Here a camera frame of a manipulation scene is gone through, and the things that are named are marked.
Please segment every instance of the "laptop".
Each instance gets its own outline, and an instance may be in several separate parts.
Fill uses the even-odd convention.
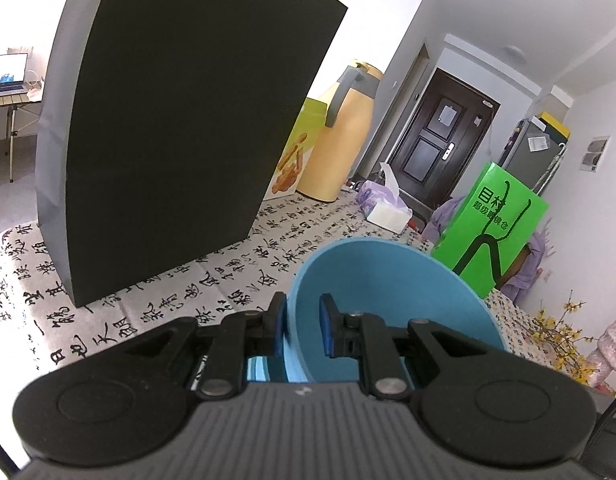
[[[24,94],[28,54],[0,54],[0,96]]]

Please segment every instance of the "ceiling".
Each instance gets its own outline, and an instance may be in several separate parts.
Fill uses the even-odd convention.
[[[616,79],[616,0],[440,0],[448,32],[572,97]],[[506,50],[520,48],[525,60]]]

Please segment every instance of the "refrigerator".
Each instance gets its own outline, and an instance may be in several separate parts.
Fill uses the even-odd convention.
[[[559,167],[567,142],[567,137],[548,121],[538,117],[523,119],[517,123],[497,164],[541,194]]]

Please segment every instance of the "purple clothing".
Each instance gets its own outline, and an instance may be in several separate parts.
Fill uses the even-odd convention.
[[[432,243],[437,243],[441,233],[450,223],[451,218],[465,198],[465,196],[451,198],[435,209],[421,235]],[[528,248],[530,249],[530,255],[521,266],[521,270],[501,287],[502,294],[509,297],[515,303],[523,300],[533,285],[534,280],[536,280],[537,269],[546,252],[544,235],[535,231],[530,240],[528,240]]]

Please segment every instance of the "blue plastic container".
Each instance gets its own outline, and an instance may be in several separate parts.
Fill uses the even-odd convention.
[[[423,317],[508,349],[483,301],[443,264],[397,242],[348,238],[313,254],[294,279],[284,341],[290,382],[358,380],[355,360],[330,359],[324,354],[319,298],[326,292],[332,294],[340,312],[369,312],[381,316],[388,326],[403,327],[408,320]]]

